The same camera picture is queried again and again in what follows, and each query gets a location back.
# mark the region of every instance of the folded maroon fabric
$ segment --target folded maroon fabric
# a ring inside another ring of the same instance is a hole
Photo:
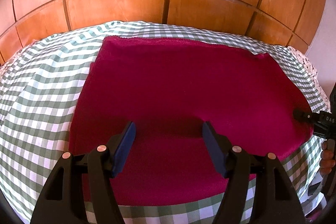
[[[111,180],[118,204],[187,203],[225,191],[203,121],[256,155],[285,159],[312,128],[292,117],[307,100],[269,54],[178,38],[107,37],[78,99],[70,151],[88,153],[127,121],[136,138]],[[85,198],[89,190],[84,184]]]

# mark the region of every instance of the human hand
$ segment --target human hand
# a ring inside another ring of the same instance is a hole
[[[321,153],[321,161],[320,161],[320,174],[327,175],[331,172],[332,167],[335,166],[335,160],[333,160],[334,154],[327,149],[327,141],[322,143],[322,153]]]

